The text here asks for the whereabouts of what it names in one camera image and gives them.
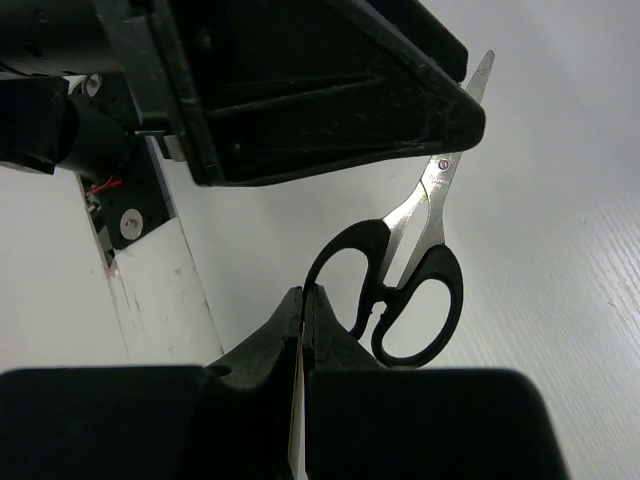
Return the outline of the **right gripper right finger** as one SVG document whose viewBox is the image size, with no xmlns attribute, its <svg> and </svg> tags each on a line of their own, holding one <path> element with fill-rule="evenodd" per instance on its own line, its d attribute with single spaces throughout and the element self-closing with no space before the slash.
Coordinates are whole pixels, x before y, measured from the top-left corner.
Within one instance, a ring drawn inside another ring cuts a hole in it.
<svg viewBox="0 0 640 480">
<path fill-rule="evenodd" d="M 311 479 L 382 479 L 378 362 L 338 321 L 322 286 L 307 291 L 302 345 L 306 472 Z"/>
</svg>

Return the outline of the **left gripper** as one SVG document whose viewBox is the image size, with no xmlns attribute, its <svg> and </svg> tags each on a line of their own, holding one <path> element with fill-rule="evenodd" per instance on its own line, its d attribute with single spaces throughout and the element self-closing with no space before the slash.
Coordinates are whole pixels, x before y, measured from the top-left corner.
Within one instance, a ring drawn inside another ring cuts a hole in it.
<svg viewBox="0 0 640 480">
<path fill-rule="evenodd" d="M 96 14 L 122 67 L 139 134 L 189 167 L 200 186 L 220 183 L 220 158 L 186 44 L 169 1 L 96 1 Z"/>
</svg>

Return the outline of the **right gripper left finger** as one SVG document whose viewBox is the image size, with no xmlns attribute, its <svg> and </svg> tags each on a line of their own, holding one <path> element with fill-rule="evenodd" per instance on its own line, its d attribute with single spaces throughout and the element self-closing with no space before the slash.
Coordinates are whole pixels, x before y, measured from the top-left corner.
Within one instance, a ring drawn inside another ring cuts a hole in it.
<svg viewBox="0 0 640 480">
<path fill-rule="evenodd" d="M 293 287 L 263 326 L 211 365 L 222 479 L 295 477 L 301 327 L 302 289 Z"/>
</svg>

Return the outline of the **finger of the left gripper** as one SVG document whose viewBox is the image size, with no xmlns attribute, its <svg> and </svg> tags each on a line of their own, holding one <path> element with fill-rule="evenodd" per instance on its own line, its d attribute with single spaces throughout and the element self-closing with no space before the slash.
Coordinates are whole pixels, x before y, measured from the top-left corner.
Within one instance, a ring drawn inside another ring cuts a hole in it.
<svg viewBox="0 0 640 480">
<path fill-rule="evenodd" d="M 411 79 L 460 83 L 466 77 L 467 48 L 422 2 L 351 1 L 349 8 Z"/>
<path fill-rule="evenodd" d="M 351 1 L 193 1 L 188 58 L 220 158 L 216 186 L 262 186 L 464 151 L 485 130 L 462 82 L 419 83 Z"/>
</svg>

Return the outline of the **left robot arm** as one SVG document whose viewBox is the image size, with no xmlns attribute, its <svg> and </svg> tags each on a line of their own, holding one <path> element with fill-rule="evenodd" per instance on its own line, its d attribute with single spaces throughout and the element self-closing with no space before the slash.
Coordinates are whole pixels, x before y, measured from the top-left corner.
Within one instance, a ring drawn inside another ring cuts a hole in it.
<svg viewBox="0 0 640 480">
<path fill-rule="evenodd" d="M 69 78 L 119 74 L 133 122 L 86 135 L 97 180 L 153 136 L 202 186 L 264 186 L 465 151 L 486 116 L 465 46 L 417 1 L 5 1 L 1 154 L 49 173 L 76 150 Z"/>
</svg>

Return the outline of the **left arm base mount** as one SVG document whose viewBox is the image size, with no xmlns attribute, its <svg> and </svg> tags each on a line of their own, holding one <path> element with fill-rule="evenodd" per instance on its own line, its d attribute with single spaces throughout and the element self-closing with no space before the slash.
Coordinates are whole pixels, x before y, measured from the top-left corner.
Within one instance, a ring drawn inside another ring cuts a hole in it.
<svg viewBox="0 0 640 480">
<path fill-rule="evenodd" d="M 87 208 L 107 261 L 175 217 L 153 142 L 137 138 L 121 169 L 87 189 Z"/>
</svg>

